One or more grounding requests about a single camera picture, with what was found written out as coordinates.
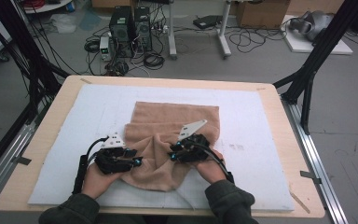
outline hand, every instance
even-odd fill
[[[214,149],[213,152],[220,158],[220,160],[223,159],[223,155],[220,152]],[[209,158],[206,161],[192,162],[191,164],[196,167],[200,175],[210,184],[213,184],[214,182],[222,179],[226,179],[222,168],[212,158]]]
[[[109,186],[124,173],[105,175],[98,168],[96,163],[89,166],[84,178],[82,193],[89,195],[93,199],[100,197]]]

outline wooden table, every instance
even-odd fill
[[[108,84],[123,86],[175,87],[191,89],[216,89],[257,91],[262,99],[268,124],[281,159],[282,168],[288,181],[295,210],[290,213],[256,213],[255,217],[323,217],[324,207],[311,179],[300,176],[300,171],[308,171],[307,164],[299,148],[295,134],[285,114],[281,99],[275,87],[265,83],[243,83],[203,80],[180,80],[137,77],[89,77],[70,76],[62,85],[48,113],[44,117],[31,143],[23,154],[32,160],[29,165],[18,164],[5,188],[0,194],[2,211],[43,211],[50,206],[30,205],[34,185],[42,164],[54,144],[66,116],[72,108],[81,87],[87,84]],[[211,216],[209,210],[119,208],[103,207],[103,213],[118,214],[157,214],[184,216]]]

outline desk leg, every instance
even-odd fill
[[[225,8],[223,10],[223,20],[222,20],[222,28],[217,30],[220,43],[222,44],[224,55],[223,57],[226,58],[228,56],[231,56],[231,51],[229,50],[228,43],[226,41],[225,37],[225,31],[226,31],[226,25],[227,25],[227,19],[228,19],[228,13],[229,9],[231,7],[231,0],[226,1]]]
[[[173,34],[173,10],[172,10],[173,1],[170,2],[170,31],[168,33],[168,44],[170,46],[170,56],[172,59],[176,60],[176,44],[175,36]]]

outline cardboard box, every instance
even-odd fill
[[[321,10],[324,13],[337,13],[344,0],[292,0],[287,15],[302,16],[307,11]]]
[[[116,6],[131,6],[136,5],[136,0],[91,0],[92,7],[108,7],[114,8]]]
[[[237,9],[239,4],[240,4],[239,2],[234,2],[234,1],[231,2],[228,15],[233,15],[233,16],[237,15]]]
[[[237,22],[241,27],[279,29],[291,0],[265,0],[260,4],[238,5]]]

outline concrete floor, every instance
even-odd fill
[[[42,21],[56,10],[43,13]],[[73,34],[48,34],[50,44],[61,57],[78,73],[87,70],[85,40],[93,32],[104,28],[109,20],[100,17],[101,12],[84,6],[71,13],[76,17],[77,28]],[[193,17],[175,20],[175,26],[195,28]],[[231,18],[229,24],[235,25]],[[227,28],[227,39],[238,29]],[[283,40],[267,42],[249,53],[239,52],[228,41],[232,56],[224,60],[215,33],[177,32],[178,59],[168,56],[166,36],[162,56],[166,59],[159,70],[133,69],[127,77],[181,78],[223,80],[238,82],[273,83],[287,77],[300,68],[308,53],[293,53]],[[336,195],[347,220],[358,223],[358,44],[343,38],[353,50],[351,56],[330,55],[319,70],[315,80],[310,109],[310,134],[330,177]],[[63,63],[62,68],[73,73]],[[104,63],[97,56],[91,65],[94,73],[103,72]],[[287,87],[278,89],[283,93]],[[21,74],[13,60],[0,62],[0,139],[28,102]],[[40,213],[0,212],[0,223],[35,223]],[[113,219],[113,223],[127,222],[124,216],[101,216],[101,223]],[[262,218],[260,223],[330,223],[322,219]],[[187,223],[205,223],[206,219],[191,218]],[[181,223],[173,219],[172,223]]]

